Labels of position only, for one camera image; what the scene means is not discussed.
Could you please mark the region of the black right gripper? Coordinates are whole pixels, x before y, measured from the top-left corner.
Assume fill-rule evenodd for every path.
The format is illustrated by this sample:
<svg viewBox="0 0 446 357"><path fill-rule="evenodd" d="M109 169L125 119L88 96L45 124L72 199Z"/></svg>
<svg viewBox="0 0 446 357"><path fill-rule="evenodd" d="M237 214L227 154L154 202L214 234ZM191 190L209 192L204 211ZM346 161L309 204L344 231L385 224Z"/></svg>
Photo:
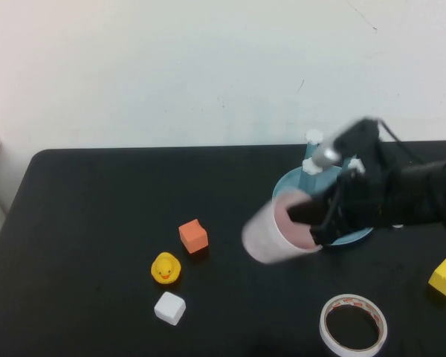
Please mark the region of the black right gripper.
<svg viewBox="0 0 446 357"><path fill-rule="evenodd" d="M382 164L366 164L363 173L346 170L321 196L290 205L288 216L292 222L311 225L310 233L317 245L331 245L365 228L383 228L384 178Z"/></svg>

